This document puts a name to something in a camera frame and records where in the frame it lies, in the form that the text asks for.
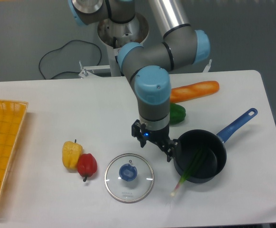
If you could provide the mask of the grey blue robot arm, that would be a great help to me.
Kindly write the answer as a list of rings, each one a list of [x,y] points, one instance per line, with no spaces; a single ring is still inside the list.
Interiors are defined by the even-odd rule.
[[[70,0],[68,4],[78,24],[108,23],[113,62],[138,102],[139,119],[131,127],[132,136],[141,146],[155,144],[168,160],[175,158],[180,146],[169,137],[169,72],[208,58],[210,41],[206,33],[191,27],[180,1],[151,0],[163,41],[147,48],[138,37],[140,23],[134,1]]]

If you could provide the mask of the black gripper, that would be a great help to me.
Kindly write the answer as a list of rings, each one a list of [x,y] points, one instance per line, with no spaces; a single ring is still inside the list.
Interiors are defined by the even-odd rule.
[[[167,155],[167,162],[170,162],[175,157],[175,151],[179,146],[177,139],[171,140],[169,137],[169,124],[159,130],[150,130],[145,123],[136,120],[131,127],[131,134],[140,142],[140,147],[143,148],[146,142],[149,141],[156,145],[161,151]]]

